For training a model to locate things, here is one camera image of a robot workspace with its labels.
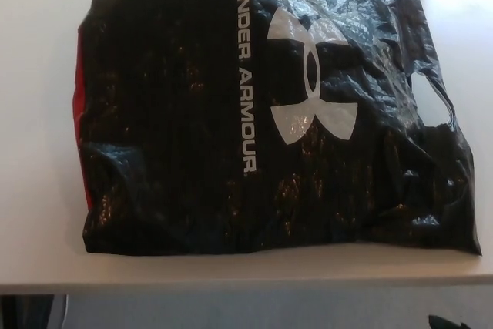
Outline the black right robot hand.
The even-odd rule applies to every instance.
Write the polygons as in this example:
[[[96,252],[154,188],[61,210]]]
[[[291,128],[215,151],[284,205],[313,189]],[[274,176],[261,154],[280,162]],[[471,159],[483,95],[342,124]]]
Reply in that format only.
[[[438,315],[429,315],[428,324],[430,329],[471,329],[465,323],[457,324]]]

